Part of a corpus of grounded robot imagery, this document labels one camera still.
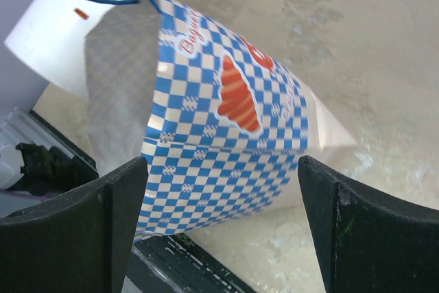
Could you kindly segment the blue checkered paper bag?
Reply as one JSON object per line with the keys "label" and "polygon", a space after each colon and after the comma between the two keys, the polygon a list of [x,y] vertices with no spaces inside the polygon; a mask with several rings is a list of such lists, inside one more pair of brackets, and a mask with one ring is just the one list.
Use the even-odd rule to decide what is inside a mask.
{"label": "blue checkered paper bag", "polygon": [[299,158],[356,144],[286,66],[177,0],[116,1],[83,53],[99,172],[147,161],[135,240],[297,204]]}

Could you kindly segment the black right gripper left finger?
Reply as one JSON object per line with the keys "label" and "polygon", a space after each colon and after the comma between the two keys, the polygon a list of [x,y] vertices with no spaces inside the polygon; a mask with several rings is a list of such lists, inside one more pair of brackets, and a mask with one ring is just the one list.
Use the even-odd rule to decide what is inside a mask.
{"label": "black right gripper left finger", "polygon": [[136,157],[1,219],[2,292],[120,292],[147,181]]}

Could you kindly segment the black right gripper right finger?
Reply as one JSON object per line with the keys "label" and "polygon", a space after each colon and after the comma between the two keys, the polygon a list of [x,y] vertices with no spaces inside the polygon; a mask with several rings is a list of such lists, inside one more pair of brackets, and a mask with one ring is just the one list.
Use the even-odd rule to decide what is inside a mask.
{"label": "black right gripper right finger", "polygon": [[310,156],[298,179],[326,292],[437,292],[438,211]]}

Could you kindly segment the white paper roll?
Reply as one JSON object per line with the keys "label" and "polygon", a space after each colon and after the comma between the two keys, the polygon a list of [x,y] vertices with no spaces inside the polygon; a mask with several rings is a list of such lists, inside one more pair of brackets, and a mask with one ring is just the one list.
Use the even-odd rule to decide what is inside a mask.
{"label": "white paper roll", "polygon": [[39,76],[87,101],[85,38],[113,7],[87,0],[33,0],[4,44]]}

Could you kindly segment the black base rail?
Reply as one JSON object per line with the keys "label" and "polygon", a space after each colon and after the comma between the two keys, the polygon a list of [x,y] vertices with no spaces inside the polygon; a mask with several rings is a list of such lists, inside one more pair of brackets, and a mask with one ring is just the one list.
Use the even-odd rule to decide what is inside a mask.
{"label": "black base rail", "polygon": [[249,292],[249,286],[186,235],[132,243],[120,292]]}

